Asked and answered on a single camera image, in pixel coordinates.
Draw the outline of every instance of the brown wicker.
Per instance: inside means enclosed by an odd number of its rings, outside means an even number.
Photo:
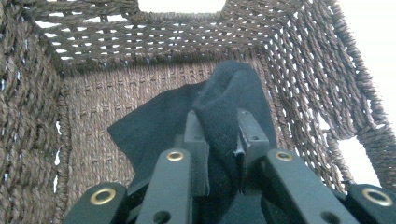
[[[279,145],[326,185],[353,182],[337,141],[357,136],[396,191],[395,137],[334,0],[228,0],[213,14],[147,13],[136,0],[3,0],[0,43],[1,223],[60,223],[87,188],[130,183],[106,128],[226,59],[257,70]]]

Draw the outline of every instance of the black cloth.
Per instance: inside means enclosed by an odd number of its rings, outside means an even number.
[[[206,82],[159,94],[108,131],[134,167],[133,185],[151,176],[159,155],[173,146],[177,134],[184,133],[187,114],[193,109],[210,145],[210,195],[203,199],[203,222],[219,223],[233,203],[240,178],[234,156],[237,108],[249,111],[267,134],[270,147],[276,147],[270,109],[257,73],[248,64],[235,61],[219,64]]]

